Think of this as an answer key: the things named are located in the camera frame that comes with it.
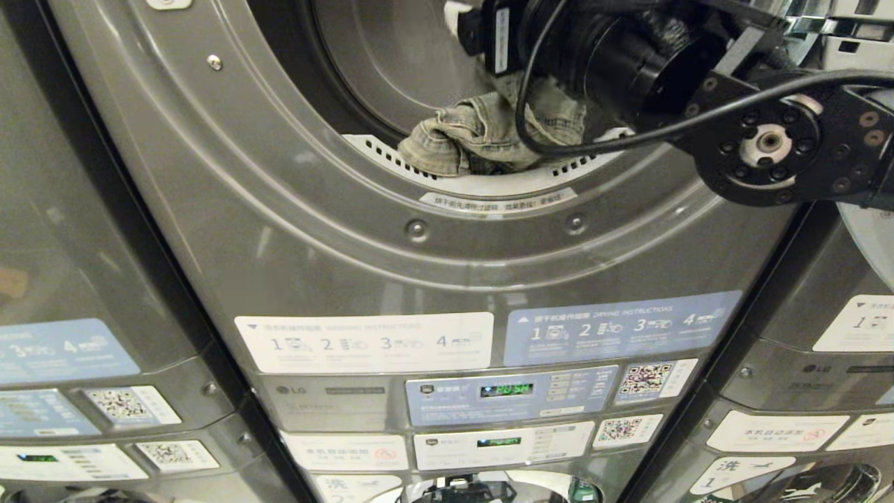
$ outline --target white label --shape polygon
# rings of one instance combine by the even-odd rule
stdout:
[[[894,444],[894,413],[861,415],[826,450],[875,448]]]
[[[280,431],[295,462],[308,470],[366,472],[407,470],[400,435],[293,435]]]
[[[795,461],[791,456],[722,457],[711,463],[689,492],[699,496],[709,494],[737,482],[788,468]]]
[[[617,419],[606,419],[599,425],[593,448],[619,448],[634,444],[645,444],[658,430],[664,414],[634,415]]]
[[[814,344],[819,352],[894,352],[894,295],[857,295]]]
[[[367,503],[400,486],[401,479],[394,475],[317,475],[314,483],[324,503]]]
[[[419,200],[438,208],[459,211],[462,213],[477,213],[479,215],[507,215],[510,213],[522,213],[532,209],[546,208],[559,204],[578,195],[569,187],[556,192],[515,200],[469,200],[428,192]]]
[[[462,371],[491,362],[490,312],[235,321],[257,367],[271,374]]]
[[[161,473],[220,468],[215,457],[198,440],[141,442],[137,448]]]
[[[771,416],[730,411],[707,444],[726,452],[812,452],[848,419],[846,415]]]
[[[584,454],[592,421],[516,430],[416,435],[419,470],[474,468],[552,461]]]
[[[493,33],[493,71],[505,72],[509,67],[509,7],[497,11]]]
[[[84,446],[3,446],[0,473],[6,480],[42,482],[147,479],[115,444]]]

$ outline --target washing machine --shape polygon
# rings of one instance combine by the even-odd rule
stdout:
[[[0,4],[0,501],[295,500],[45,23]]]
[[[794,211],[718,199],[669,146],[408,165],[413,124],[486,89],[440,0],[49,4],[327,503],[509,480],[617,500]]]
[[[894,295],[817,204],[629,501],[876,501],[894,477]]]

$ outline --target crumpled jeans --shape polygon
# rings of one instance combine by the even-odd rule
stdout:
[[[545,159],[521,142],[515,129],[515,104],[521,72],[492,79],[495,91],[466,98],[416,125],[398,145],[404,160],[438,176],[497,175],[538,166],[561,166],[564,159]],[[540,143],[580,144],[586,105],[571,99],[552,78],[531,82],[525,118]]]

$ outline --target qr code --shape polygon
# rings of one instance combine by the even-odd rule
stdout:
[[[597,441],[606,442],[610,440],[626,440],[632,439],[642,424],[641,418],[635,419],[609,419],[603,422],[603,427],[599,432]]]
[[[128,389],[97,389],[90,391],[89,397],[97,407],[113,419],[152,417],[152,413],[142,400]]]
[[[624,381],[620,383],[619,395],[638,395],[662,390],[664,381],[671,373],[673,364],[656,363],[630,367]]]

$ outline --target bolt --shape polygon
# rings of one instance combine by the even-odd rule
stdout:
[[[221,61],[221,58],[216,55],[210,55],[207,59],[208,66],[211,67],[215,72],[220,72],[224,68],[224,62]]]

